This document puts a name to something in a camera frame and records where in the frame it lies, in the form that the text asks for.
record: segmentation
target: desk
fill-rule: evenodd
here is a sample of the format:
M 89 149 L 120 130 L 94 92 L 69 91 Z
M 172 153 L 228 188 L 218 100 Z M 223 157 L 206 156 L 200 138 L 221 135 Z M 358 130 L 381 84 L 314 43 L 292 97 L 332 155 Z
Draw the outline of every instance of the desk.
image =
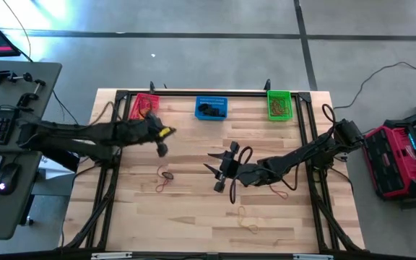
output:
M 29 72 L 33 79 L 46 82 L 46 86 L 38 90 L 39 99 L 29 104 L 29 107 L 34 110 L 33 114 L 39 117 L 44 114 L 61 67 L 62 65 L 54 63 L 0 61 L 0 70 L 12 70 L 18 76 Z M 16 84 L 3 82 L 0 85 L 0 105 L 16 105 L 22 94 L 33 92 L 35 87 L 35 83 L 25 82 L 23 79 L 19 79 Z M 33 116 L 20 113 L 20 118 L 29 117 Z M 12 162 L 17 153 L 22 151 L 15 143 L 19 134 L 20 130 L 15 127 L 8 145 L 0 145 L 0 155 L 5 157 L 2 167 Z M 9 239 L 14 235 L 15 228 L 28 203 L 40 159 L 40 152 L 24 152 L 17 158 L 17 163 L 22 166 L 17 188 L 9 196 L 0 195 L 0 239 Z
M 92 110 L 95 120 L 116 90 L 100 89 Z M 331 104 L 328 92 L 312 92 L 313 110 L 318 132 L 331 124 L 325 119 L 321 105 Z M 301 146 L 298 120 L 271 122 L 267 118 L 267 102 L 263 97 L 229 97 L 229 116 L 225 121 L 199 121 L 194 117 L 195 97 L 162 96 L 158 116 L 166 126 L 177 128 L 167 139 L 169 153 L 159 158 L 155 144 L 123 149 L 118 186 L 108 233 L 108 251 L 179 251 L 179 252 L 318 252 L 305 167 L 298 174 L 298 190 L 289 191 L 282 183 L 276 190 L 286 191 L 287 200 L 273 194 L 268 186 L 248 188 L 237 185 L 237 203 L 229 202 L 225 193 L 213 191 L 216 180 L 202 163 L 219 167 L 220 161 L 207 156 L 220 153 L 231 141 L 254 149 L 252 161 L 284 155 Z M 112 109 L 101 119 L 109 121 Z M 88 168 L 91 162 L 81 165 Z M 166 165 L 174 180 L 164 192 L 155 192 L 163 180 L 156 174 L 159 165 Z M 335 162 L 337 170 L 347 174 L 345 164 Z M 68 243 L 86 222 L 92 211 L 100 169 L 78 177 L 66 213 L 64 232 Z M 288 174 L 286 181 L 294 181 Z M 353 241 L 363 248 L 354 199 L 349 183 L 329 171 L 327 178 L 334 216 Z M 244 225 L 258 225 L 254 235 L 238 226 L 238 207 L 246 209 Z M 323 221 L 326 242 L 328 226 Z M 102 225 L 97 226 L 95 244 Z

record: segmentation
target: blue basket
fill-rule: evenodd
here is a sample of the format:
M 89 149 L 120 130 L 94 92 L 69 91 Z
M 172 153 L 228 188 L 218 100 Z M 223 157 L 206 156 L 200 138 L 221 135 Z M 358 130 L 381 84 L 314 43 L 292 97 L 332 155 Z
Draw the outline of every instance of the blue basket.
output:
M 199 105 L 209 104 L 213 108 L 219 108 L 220 113 L 224 113 L 225 117 L 222 116 L 206 116 L 199 111 Z M 199 120 L 216 120 L 222 121 L 228 117 L 228 99 L 226 97 L 196 97 L 195 102 L 195 117 Z

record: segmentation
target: computer mouse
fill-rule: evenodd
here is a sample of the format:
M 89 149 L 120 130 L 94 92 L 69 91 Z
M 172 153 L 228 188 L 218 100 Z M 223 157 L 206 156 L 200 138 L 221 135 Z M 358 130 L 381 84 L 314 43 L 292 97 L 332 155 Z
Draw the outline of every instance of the computer mouse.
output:
M 19 178 L 20 164 L 11 162 L 3 166 L 0 170 L 0 194 L 9 195 L 17 186 L 17 179 Z

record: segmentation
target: wooden tabletop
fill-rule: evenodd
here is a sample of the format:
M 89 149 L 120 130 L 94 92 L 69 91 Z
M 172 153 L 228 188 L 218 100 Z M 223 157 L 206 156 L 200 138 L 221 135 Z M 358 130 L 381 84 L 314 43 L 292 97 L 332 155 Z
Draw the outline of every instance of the wooden tabletop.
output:
M 108 101 L 113 101 L 115 89 L 99 89 L 92 109 L 91 121 Z M 321 106 L 332 104 L 328 92 L 311 92 L 313 110 L 319 134 L 330 122 Z M 195 97 L 160 97 L 157 112 L 163 124 L 177 128 L 165 142 L 169 152 L 159 158 L 155 144 L 135 145 L 123 149 L 118 188 L 108 234 L 108 251 L 179 251 L 179 252 L 318 252 L 316 231 L 305 167 L 298 174 L 298 189 L 289 190 L 283 183 L 273 189 L 287 192 L 287 199 L 274 194 L 270 187 L 244 188 L 237 185 L 237 202 L 229 202 L 230 180 L 223 194 L 213 191 L 217 180 L 203 163 L 215 168 L 220 160 L 207 153 L 221 153 L 235 140 L 240 146 L 252 146 L 251 162 L 264 157 L 285 155 L 301 146 L 297 116 L 293 120 L 272 122 L 267 118 L 267 102 L 262 97 L 229 97 L 225 121 L 199 121 L 194 117 Z M 304 104 L 303 114 L 307 136 L 311 140 Z M 101 121 L 109 121 L 109 108 Z M 92 162 L 81 165 L 88 168 Z M 155 187 L 163 183 L 157 168 L 174 175 L 163 192 Z M 339 171 L 347 174 L 344 163 L 335 161 Z M 294 168 L 286 175 L 294 183 Z M 85 224 L 92 211 L 100 169 L 79 176 L 71 194 L 64 232 L 66 243 Z M 334 216 L 356 245 L 363 248 L 358 214 L 349 183 L 329 171 L 327 183 Z M 239 206 L 245 209 L 242 225 L 256 225 L 255 234 L 239 225 Z M 330 245 L 328 225 L 322 222 L 326 242 Z M 97 226 L 100 237 L 102 220 Z

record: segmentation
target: yellow tag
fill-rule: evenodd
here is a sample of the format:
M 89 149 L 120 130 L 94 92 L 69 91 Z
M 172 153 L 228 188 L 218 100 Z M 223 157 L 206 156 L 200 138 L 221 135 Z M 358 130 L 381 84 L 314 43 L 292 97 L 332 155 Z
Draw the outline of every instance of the yellow tag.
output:
M 158 134 L 160 137 L 164 137 L 167 133 L 171 132 L 171 129 L 169 127 L 164 128 L 160 133 Z

